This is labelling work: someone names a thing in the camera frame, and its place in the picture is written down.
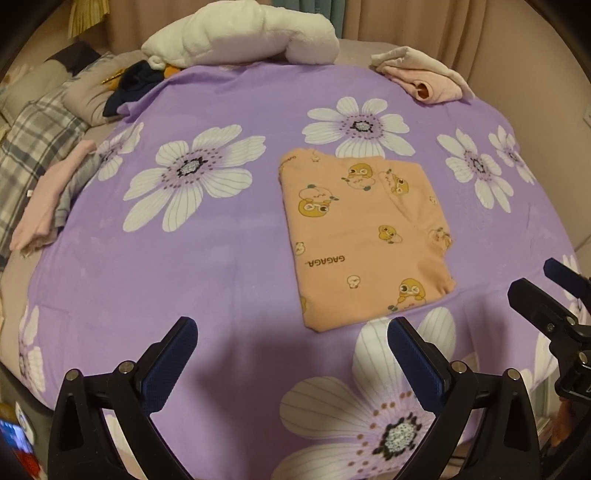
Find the plaid pillow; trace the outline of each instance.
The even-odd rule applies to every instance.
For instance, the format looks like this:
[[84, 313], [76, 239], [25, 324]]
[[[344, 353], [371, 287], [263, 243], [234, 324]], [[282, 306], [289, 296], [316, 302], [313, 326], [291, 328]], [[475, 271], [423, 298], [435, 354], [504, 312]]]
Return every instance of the plaid pillow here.
[[36, 102], [28, 103], [0, 145], [0, 274], [10, 256], [12, 233], [27, 205], [27, 190], [35, 188], [54, 160], [66, 158], [89, 129], [63, 106], [68, 86], [94, 66], [113, 58], [103, 55], [78, 76]]

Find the pink garment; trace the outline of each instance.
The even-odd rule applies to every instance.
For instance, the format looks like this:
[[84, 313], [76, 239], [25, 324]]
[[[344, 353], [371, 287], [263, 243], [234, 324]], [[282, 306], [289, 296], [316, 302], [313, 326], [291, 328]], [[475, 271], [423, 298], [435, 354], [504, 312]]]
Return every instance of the pink garment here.
[[443, 103], [462, 98], [462, 89], [452, 79], [428, 70], [382, 69], [388, 80], [399, 84], [409, 95], [422, 103]]
[[37, 182], [21, 221], [12, 234], [10, 250], [22, 250], [34, 238], [49, 235], [60, 195], [85, 157], [96, 149], [92, 140], [82, 140], [61, 162], [51, 166]]

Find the cartoon character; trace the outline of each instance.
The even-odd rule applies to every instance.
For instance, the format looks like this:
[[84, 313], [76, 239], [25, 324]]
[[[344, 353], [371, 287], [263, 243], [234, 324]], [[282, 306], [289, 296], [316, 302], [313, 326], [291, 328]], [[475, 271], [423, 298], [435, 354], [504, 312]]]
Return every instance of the cartoon character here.
[[361, 283], [361, 278], [359, 278], [358, 275], [351, 275], [347, 278], [347, 283], [349, 284], [349, 288], [358, 288]]
[[296, 242], [295, 243], [294, 253], [296, 255], [301, 255], [305, 251], [306, 251], [306, 246], [304, 245], [304, 242]]
[[429, 238], [444, 250], [450, 248], [453, 243], [451, 235], [442, 226], [436, 230], [431, 230], [429, 232]]
[[402, 237], [396, 233], [396, 229], [393, 226], [381, 225], [378, 228], [378, 232], [380, 239], [389, 244], [399, 244], [402, 241]]
[[409, 309], [426, 302], [425, 287], [414, 278], [405, 278], [402, 280], [398, 292], [400, 293], [400, 296], [396, 303], [397, 310]]
[[393, 194], [404, 195], [405, 193], [408, 193], [410, 189], [408, 182], [392, 173], [391, 168], [389, 168], [387, 172], [382, 173], [381, 176], [386, 180], [386, 183], [390, 188], [390, 192]]
[[308, 185], [300, 192], [298, 211], [305, 217], [322, 217], [329, 212], [330, 202], [339, 200], [330, 190]]
[[349, 169], [347, 178], [341, 177], [341, 179], [347, 182], [349, 187], [367, 192], [375, 184], [372, 176], [374, 171], [367, 163], [357, 163]]

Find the silver bolt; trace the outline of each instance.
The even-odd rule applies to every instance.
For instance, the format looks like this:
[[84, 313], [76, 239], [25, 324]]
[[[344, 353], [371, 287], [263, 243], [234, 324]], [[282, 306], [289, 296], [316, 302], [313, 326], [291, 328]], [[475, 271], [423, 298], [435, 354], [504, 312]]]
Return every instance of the silver bolt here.
[[457, 372], [459, 374], [468, 371], [468, 367], [466, 366], [466, 364], [464, 362], [460, 362], [459, 360], [452, 362], [452, 369], [454, 370], [454, 372]]
[[80, 372], [73, 368], [72, 370], [69, 370], [68, 373], [66, 373], [66, 380], [68, 380], [68, 382], [71, 382], [72, 380], [78, 378], [78, 375], [80, 375]]
[[512, 380], [519, 380], [521, 378], [521, 374], [515, 370], [515, 368], [507, 370], [507, 375], [509, 375], [509, 378]]
[[134, 367], [135, 367], [135, 363], [133, 363], [129, 360], [126, 360], [125, 362], [121, 362], [119, 364], [119, 371], [122, 374], [128, 374], [129, 372], [131, 372], [134, 369]]

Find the wall outlet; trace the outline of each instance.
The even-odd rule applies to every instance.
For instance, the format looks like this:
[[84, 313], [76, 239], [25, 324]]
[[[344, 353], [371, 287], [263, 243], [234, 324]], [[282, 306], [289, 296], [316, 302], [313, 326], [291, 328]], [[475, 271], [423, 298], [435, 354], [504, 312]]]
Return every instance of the wall outlet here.
[[587, 109], [583, 114], [583, 120], [587, 122], [587, 125], [591, 127], [591, 105], [587, 105]]

